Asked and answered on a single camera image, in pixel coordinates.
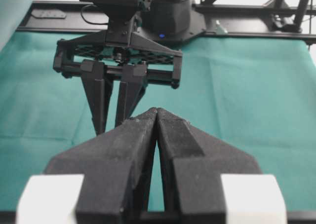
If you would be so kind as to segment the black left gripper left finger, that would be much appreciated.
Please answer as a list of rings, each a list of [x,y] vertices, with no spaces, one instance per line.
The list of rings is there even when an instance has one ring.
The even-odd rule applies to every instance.
[[[79,224],[126,224],[147,210],[157,109],[51,158],[44,173],[82,174]]]

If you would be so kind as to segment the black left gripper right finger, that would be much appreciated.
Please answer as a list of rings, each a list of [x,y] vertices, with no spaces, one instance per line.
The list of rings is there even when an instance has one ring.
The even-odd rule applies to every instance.
[[[259,164],[165,109],[158,109],[156,122],[165,210],[183,224],[224,224],[220,175],[261,174]]]

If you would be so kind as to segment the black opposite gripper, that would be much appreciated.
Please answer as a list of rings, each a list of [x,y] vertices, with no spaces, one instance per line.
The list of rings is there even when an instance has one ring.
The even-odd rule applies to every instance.
[[[57,42],[53,69],[65,78],[78,76],[81,70],[81,80],[96,135],[105,132],[114,81],[107,74],[107,66],[101,61],[113,61],[123,66],[115,127],[131,117],[144,96],[148,85],[148,65],[172,65],[171,72],[151,70],[148,73],[149,80],[152,83],[170,84],[173,88],[179,87],[182,52],[141,35],[137,27],[139,21],[137,16],[124,23],[112,21],[107,30]],[[76,56],[88,60],[83,60],[79,66],[75,62]]]

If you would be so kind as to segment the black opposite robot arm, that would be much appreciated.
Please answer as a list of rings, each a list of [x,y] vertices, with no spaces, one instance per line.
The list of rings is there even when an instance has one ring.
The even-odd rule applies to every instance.
[[[149,83],[180,84],[182,52],[160,44],[192,28],[191,0],[81,0],[107,30],[57,43],[53,68],[81,78],[96,137],[54,156],[68,178],[75,224],[224,224],[221,176],[261,174],[249,154],[162,108],[132,117]]]

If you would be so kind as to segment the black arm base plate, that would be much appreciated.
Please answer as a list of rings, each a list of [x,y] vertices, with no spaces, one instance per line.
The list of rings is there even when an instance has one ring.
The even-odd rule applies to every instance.
[[[205,17],[189,5],[171,7],[164,16],[159,17],[159,33],[154,41],[168,46],[187,43],[206,32]]]

